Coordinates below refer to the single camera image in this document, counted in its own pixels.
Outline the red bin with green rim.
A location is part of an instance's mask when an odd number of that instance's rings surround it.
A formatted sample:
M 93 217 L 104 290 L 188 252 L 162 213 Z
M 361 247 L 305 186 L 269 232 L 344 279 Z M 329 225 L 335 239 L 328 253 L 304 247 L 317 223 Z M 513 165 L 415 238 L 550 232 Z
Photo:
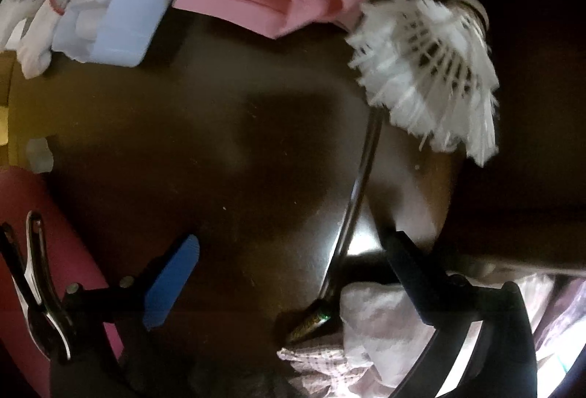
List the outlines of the red bin with green rim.
M 126 397 L 119 289 L 41 176 L 1 170 L 1 362 L 40 397 Z

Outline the white tissue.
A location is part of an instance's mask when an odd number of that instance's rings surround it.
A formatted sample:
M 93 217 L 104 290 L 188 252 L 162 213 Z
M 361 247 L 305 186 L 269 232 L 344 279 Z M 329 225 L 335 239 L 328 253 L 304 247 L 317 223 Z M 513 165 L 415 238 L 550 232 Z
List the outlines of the white tissue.
M 17 59 L 26 80 L 42 75 L 52 60 L 53 34 L 60 21 L 60 14 L 46 0 L 19 43 Z

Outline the white feather shuttlecock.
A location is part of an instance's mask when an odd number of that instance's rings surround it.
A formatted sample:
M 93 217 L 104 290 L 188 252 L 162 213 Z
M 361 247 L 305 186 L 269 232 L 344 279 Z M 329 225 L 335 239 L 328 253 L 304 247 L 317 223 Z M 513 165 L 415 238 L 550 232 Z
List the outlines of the white feather shuttlecock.
M 478 0 L 377 0 L 346 41 L 367 103 L 436 152 L 463 148 L 478 166 L 498 152 L 498 76 Z

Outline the metal spring clamp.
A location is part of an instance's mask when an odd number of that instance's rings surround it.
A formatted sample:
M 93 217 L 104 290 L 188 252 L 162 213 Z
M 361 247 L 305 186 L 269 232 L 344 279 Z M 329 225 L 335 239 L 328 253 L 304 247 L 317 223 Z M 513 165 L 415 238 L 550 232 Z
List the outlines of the metal spring clamp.
M 1 225 L 1 256 L 10 272 L 25 325 L 34 345 L 47 359 L 73 357 L 74 328 L 57 293 L 43 217 L 29 211 L 25 220 L 26 250 L 21 251 L 8 223 Z

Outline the pink checked bedsheet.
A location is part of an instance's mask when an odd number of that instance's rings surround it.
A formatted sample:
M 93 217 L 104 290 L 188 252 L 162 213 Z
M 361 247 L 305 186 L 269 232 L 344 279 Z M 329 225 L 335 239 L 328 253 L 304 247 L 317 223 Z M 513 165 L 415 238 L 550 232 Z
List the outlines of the pink checked bedsheet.
M 432 338 L 402 286 L 353 283 L 340 299 L 332 335 L 277 352 L 295 370 L 289 382 L 308 397 L 386 397 Z

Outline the dark wooden nightstand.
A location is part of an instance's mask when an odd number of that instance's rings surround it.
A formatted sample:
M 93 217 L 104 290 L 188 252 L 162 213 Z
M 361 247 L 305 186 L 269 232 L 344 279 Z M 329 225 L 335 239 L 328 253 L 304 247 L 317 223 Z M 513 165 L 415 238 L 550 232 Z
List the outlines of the dark wooden nightstand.
M 47 140 L 48 190 L 111 283 L 194 233 L 163 334 L 264 359 L 317 297 L 359 170 L 370 111 L 349 56 L 330 25 L 269 41 L 173 10 L 140 66 L 13 65 L 9 158 Z

